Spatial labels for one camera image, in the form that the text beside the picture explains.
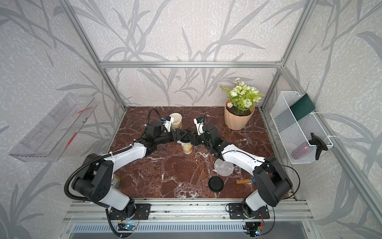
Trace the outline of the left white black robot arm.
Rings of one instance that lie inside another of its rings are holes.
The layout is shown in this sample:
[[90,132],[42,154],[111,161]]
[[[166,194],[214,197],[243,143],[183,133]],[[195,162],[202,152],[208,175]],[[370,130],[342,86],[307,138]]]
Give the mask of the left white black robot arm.
[[90,154],[64,185],[65,195],[73,200],[90,201],[112,207],[129,217],[136,212],[134,200],[111,186],[112,176],[120,168],[144,158],[159,144],[190,139],[188,129],[167,130],[162,122],[155,121],[146,126],[144,133],[131,145],[104,155]]

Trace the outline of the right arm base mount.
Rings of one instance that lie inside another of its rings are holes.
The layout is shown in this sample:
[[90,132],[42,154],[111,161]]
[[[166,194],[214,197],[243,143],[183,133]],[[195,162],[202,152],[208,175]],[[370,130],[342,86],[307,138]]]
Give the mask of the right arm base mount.
[[269,219],[270,213],[267,206],[253,211],[249,207],[243,207],[242,203],[229,203],[225,207],[232,220],[247,220],[247,219]]

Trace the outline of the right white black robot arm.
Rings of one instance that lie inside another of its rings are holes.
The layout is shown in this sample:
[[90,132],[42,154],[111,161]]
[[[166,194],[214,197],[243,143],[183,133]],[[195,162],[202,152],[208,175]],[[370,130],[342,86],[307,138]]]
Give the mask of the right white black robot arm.
[[222,140],[216,127],[208,123],[203,130],[188,131],[187,137],[194,146],[204,145],[216,158],[230,162],[253,176],[256,190],[243,201],[243,207],[257,211],[263,206],[277,206],[292,189],[293,184],[288,177],[285,165],[273,156],[259,157],[239,149],[234,144]]

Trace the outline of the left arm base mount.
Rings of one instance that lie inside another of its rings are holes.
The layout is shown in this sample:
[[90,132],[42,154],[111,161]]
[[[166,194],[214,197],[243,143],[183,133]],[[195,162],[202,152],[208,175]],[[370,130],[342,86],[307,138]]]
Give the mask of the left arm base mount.
[[134,204],[126,207],[125,210],[117,210],[111,207],[109,218],[111,220],[148,220],[150,215],[151,204]]

